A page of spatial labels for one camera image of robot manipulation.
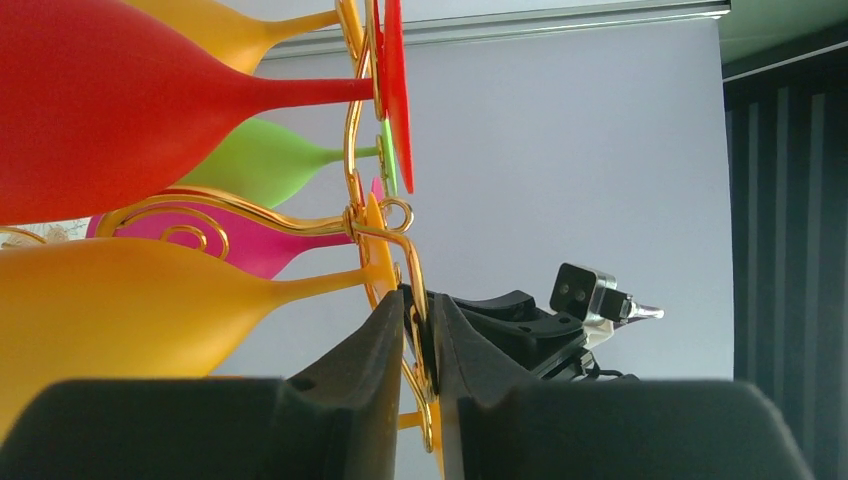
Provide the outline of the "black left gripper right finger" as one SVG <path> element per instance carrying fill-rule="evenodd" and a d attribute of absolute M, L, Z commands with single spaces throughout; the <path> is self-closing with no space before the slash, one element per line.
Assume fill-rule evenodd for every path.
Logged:
<path fill-rule="evenodd" d="M 433 301 L 448 479 L 808 479 L 776 407 L 730 381 L 536 378 Z"/>

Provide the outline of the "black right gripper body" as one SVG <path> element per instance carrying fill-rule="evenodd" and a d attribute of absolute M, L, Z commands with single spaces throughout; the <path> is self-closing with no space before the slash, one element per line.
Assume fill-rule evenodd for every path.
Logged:
<path fill-rule="evenodd" d="M 568 313 L 548 313 L 523 291 L 486 300 L 450 300 L 478 335 L 541 380 L 639 379 L 601 367 L 589 348 L 590 330 L 581 320 Z"/>

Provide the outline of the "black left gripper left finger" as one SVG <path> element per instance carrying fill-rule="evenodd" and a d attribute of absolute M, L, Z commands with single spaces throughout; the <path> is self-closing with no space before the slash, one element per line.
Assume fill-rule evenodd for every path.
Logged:
<path fill-rule="evenodd" d="M 289 379 L 74 380 L 1 448 L 5 479 L 390 479 L 404 301 Z"/>

